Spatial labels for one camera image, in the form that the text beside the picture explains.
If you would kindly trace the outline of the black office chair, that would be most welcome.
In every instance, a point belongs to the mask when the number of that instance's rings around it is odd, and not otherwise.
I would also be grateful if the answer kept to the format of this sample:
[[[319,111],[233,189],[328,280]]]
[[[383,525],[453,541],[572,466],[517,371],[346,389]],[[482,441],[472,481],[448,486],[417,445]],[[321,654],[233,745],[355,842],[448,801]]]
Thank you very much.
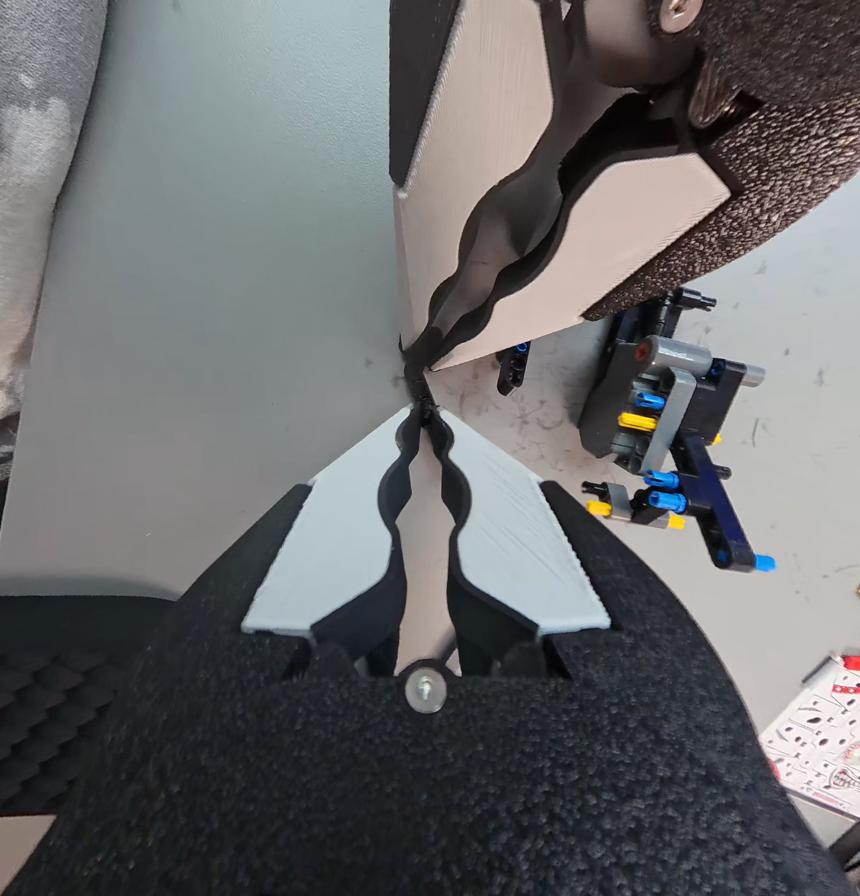
[[[8,480],[0,481],[0,523]],[[0,596],[0,817],[55,814],[172,600]]]

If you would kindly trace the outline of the black toy axle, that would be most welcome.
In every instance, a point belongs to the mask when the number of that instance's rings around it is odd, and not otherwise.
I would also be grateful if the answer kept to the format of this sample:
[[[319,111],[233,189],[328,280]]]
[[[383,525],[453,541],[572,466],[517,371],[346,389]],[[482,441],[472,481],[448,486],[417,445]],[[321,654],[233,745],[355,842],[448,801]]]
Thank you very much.
[[[423,350],[402,347],[403,377],[412,403],[420,410],[421,426],[428,428],[436,412],[437,404],[426,379],[428,362]]]

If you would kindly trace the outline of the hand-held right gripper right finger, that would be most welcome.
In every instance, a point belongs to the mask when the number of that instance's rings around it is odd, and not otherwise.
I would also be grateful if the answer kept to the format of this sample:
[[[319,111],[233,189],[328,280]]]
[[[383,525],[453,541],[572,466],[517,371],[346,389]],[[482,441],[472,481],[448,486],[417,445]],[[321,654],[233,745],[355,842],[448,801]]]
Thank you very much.
[[[545,664],[547,639],[609,630],[543,479],[446,409],[427,429],[454,524],[447,612],[462,675],[493,676],[522,652]]]

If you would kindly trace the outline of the toy brick chassis assembly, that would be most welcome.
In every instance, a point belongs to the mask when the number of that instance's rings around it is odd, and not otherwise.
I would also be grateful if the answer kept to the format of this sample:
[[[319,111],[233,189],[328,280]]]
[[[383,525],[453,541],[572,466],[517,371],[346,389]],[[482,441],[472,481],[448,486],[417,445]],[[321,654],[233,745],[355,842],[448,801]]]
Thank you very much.
[[[578,430],[585,451],[612,461],[643,487],[631,495],[610,481],[584,482],[592,515],[659,530],[696,521],[713,565],[770,573],[776,560],[757,554],[727,494],[730,468],[709,449],[742,388],[756,388],[763,368],[715,357],[682,342],[684,312],[710,312],[715,299],[675,287],[614,315]]]

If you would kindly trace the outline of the person's grey mottled sweatshirt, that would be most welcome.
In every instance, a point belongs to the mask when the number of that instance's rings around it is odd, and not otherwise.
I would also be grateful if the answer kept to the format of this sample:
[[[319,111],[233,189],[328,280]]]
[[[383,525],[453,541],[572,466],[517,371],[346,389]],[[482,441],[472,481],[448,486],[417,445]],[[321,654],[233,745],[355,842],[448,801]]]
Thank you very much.
[[[96,78],[106,1],[0,1],[0,478],[19,429],[55,206]]]

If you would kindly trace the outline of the toy sticker sheet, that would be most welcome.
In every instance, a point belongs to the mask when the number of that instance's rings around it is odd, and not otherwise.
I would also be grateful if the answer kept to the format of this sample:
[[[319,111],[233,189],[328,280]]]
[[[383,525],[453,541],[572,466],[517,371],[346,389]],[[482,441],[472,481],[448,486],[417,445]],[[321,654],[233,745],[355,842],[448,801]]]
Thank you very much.
[[[759,740],[790,794],[860,820],[860,673],[842,657],[825,659]]]

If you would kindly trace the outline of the grey desk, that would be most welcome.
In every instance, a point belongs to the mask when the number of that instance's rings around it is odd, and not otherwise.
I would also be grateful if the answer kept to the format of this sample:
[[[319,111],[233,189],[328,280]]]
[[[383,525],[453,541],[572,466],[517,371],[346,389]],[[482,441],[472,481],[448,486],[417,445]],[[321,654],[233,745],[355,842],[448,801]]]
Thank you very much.
[[[409,402],[396,185],[461,2],[108,2],[55,216],[0,593],[176,599],[292,485]],[[709,273],[778,384],[752,535],[791,569],[654,561],[757,723],[860,609],[860,175]]]

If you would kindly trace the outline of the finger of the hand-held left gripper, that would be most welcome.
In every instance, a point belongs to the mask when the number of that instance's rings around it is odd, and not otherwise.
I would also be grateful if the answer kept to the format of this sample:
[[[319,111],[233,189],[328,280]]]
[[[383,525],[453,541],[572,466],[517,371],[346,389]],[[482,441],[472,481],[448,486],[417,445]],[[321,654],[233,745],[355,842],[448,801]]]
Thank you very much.
[[[566,329],[613,289],[613,177],[561,165],[613,105],[586,2],[461,2],[396,185],[405,362],[467,362]]]
[[[728,170],[647,97],[617,99],[563,158],[562,204],[479,308],[427,339],[432,370],[570,329],[593,305],[733,197]]]

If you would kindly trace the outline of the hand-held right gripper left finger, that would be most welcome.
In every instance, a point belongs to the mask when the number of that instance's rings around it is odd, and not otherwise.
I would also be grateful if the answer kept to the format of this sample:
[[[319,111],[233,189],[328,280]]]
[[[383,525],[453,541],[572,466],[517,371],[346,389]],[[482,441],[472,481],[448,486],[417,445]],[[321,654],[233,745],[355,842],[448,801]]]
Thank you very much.
[[[398,520],[419,447],[420,408],[411,405],[308,482],[242,633],[336,645],[369,676],[394,674],[407,593]]]

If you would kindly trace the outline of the small black toy beam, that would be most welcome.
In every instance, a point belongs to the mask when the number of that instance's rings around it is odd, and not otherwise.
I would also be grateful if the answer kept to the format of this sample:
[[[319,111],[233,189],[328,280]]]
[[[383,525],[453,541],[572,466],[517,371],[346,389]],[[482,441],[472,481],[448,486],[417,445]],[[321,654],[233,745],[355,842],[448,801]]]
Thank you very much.
[[[500,395],[507,396],[522,387],[531,342],[520,342],[515,346],[496,352],[499,363],[497,390]]]

